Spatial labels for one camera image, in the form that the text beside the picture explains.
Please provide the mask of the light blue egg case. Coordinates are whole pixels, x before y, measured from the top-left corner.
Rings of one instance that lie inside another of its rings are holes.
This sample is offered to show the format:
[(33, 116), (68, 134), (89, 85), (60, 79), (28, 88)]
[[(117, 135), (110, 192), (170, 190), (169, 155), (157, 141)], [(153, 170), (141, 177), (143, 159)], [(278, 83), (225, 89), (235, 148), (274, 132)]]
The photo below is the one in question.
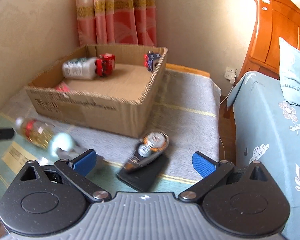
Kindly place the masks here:
[(70, 151), (74, 148), (75, 144), (76, 143), (71, 135), (69, 135), (68, 133), (60, 132), (56, 133), (51, 138), (48, 143), (47, 149), (52, 156), (56, 157), (58, 155), (57, 151), (59, 149), (63, 151)]

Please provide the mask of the golden capsule bottle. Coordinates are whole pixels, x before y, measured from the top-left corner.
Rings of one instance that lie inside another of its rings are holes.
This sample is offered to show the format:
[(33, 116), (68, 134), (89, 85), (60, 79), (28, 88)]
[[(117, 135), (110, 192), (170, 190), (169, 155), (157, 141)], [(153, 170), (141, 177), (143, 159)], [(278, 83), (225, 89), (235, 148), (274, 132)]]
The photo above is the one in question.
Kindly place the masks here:
[(43, 149), (48, 148), (55, 135), (53, 124), (35, 118), (17, 118), (15, 129), (24, 139)]

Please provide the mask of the black remote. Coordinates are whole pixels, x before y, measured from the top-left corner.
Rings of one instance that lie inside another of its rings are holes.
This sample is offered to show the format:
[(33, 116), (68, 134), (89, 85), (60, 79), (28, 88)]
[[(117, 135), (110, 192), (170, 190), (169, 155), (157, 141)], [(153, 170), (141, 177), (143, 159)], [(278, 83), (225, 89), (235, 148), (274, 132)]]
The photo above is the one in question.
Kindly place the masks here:
[(150, 164), (133, 172), (126, 172), (124, 168), (117, 173), (117, 178), (138, 192), (150, 191), (156, 183), (158, 176), (166, 168), (169, 157), (165, 154)]

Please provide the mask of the white green medicine bottle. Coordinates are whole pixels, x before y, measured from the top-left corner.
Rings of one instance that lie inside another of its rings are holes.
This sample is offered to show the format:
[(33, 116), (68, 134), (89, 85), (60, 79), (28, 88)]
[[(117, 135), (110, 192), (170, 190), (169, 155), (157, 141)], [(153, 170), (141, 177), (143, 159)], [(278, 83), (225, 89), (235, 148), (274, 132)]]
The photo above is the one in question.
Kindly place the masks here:
[(96, 77), (97, 57), (71, 59), (62, 64), (63, 76), (66, 79), (93, 80)]

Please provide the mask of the red toy train block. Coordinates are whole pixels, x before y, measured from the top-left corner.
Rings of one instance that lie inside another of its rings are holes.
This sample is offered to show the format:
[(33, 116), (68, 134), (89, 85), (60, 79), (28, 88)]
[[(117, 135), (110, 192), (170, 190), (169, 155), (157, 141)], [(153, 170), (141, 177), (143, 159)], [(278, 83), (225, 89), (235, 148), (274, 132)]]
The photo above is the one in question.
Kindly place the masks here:
[(115, 69), (115, 55), (110, 53), (100, 54), (95, 63), (97, 76), (110, 76)]

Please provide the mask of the dark blue toy block car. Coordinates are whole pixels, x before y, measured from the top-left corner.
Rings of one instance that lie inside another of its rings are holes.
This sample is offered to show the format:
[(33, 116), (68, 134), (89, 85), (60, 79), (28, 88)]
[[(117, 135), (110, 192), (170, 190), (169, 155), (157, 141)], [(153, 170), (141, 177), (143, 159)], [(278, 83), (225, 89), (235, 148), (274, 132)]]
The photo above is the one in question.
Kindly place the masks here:
[(148, 51), (144, 55), (144, 66), (147, 68), (149, 72), (153, 72), (155, 66), (158, 64), (161, 55), (159, 53), (155, 53), (153, 51)]

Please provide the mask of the grey animal figurine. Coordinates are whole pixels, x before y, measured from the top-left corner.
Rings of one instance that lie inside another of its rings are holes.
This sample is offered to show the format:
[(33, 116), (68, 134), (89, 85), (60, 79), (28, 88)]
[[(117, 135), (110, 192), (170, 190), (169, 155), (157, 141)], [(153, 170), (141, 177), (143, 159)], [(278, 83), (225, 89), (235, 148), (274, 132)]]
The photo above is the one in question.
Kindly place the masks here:
[(56, 153), (59, 157), (59, 159), (75, 159), (79, 155), (83, 154), (86, 152), (88, 149), (79, 145), (75, 145), (73, 148), (69, 150), (62, 150), (61, 148), (58, 148), (56, 150)]

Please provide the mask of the pink refill case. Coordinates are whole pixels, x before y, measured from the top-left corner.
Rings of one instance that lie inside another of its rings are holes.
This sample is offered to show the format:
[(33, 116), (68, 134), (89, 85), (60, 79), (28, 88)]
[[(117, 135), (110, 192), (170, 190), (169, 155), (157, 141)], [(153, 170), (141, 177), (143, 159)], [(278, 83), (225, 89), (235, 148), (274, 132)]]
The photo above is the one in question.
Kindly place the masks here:
[(71, 89), (65, 82), (61, 82), (55, 87), (55, 90), (60, 92), (69, 92)]

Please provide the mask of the yellow greeting card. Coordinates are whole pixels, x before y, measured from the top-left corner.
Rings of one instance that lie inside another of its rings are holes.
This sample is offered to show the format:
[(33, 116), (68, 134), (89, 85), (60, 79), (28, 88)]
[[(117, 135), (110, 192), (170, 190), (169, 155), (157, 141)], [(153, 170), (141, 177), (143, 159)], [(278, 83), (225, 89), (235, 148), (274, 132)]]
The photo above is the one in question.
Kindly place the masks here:
[(17, 174), (29, 160), (37, 160), (34, 155), (16, 142), (11, 143), (1, 159), (15, 174)]

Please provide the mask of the blue floral bed sheet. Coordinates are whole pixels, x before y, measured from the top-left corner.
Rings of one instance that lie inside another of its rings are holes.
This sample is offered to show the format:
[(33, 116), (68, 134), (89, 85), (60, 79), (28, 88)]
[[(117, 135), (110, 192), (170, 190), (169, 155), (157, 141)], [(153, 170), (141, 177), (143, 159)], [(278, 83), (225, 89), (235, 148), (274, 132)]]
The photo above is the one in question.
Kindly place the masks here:
[(251, 71), (227, 107), (234, 111), (237, 165), (263, 163), (290, 204), (283, 235), (300, 239), (300, 106), (285, 101), (279, 80)]

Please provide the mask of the open cardboard box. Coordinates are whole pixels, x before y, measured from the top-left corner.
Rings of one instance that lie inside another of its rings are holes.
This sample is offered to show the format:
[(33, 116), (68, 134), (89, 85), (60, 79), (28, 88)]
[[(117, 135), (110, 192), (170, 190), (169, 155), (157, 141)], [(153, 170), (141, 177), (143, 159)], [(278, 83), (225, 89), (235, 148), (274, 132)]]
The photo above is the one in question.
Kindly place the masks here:
[[(148, 51), (161, 58), (153, 72), (144, 66)], [(69, 80), (62, 64), (71, 59), (115, 55), (115, 69), (108, 77)], [(145, 130), (155, 95), (166, 69), (168, 49), (136, 44), (92, 44), (77, 48), (46, 67), (25, 88), (37, 113), (52, 119), (138, 138)], [(69, 92), (55, 87), (65, 82)]]

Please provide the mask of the light blue pillow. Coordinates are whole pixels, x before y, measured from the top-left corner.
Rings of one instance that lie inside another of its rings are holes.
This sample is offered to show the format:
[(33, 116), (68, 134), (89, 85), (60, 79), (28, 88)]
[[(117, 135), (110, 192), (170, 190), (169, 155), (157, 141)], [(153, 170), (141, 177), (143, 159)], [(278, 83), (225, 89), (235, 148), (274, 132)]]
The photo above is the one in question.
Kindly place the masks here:
[(280, 86), (284, 99), (291, 105), (300, 106), (300, 50), (279, 37)]

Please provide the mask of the pink patterned curtain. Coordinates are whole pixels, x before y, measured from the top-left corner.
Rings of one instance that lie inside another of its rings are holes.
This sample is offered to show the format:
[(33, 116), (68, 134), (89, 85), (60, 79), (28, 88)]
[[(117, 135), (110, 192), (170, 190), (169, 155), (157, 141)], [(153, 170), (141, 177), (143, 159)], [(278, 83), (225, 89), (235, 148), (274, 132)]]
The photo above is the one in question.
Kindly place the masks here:
[(157, 44), (155, 0), (76, 0), (76, 8), (81, 45)]

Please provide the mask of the wooden bed headboard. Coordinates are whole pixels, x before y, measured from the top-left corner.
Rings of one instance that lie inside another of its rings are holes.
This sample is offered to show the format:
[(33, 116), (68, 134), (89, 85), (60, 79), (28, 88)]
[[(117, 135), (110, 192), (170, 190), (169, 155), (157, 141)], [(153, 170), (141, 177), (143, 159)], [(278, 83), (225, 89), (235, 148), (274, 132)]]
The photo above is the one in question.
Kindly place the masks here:
[(256, 21), (237, 80), (249, 71), (279, 78), (279, 37), (300, 50), (300, 9), (291, 0), (254, 0)]

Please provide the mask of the white wall charger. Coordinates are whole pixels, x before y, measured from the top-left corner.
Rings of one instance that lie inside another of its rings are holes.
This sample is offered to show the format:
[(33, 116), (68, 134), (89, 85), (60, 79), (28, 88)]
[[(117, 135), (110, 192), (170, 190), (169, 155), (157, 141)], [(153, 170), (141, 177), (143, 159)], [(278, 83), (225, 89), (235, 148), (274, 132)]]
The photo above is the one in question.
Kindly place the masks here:
[(226, 67), (224, 78), (228, 80), (232, 85), (235, 83), (236, 79), (236, 68)]

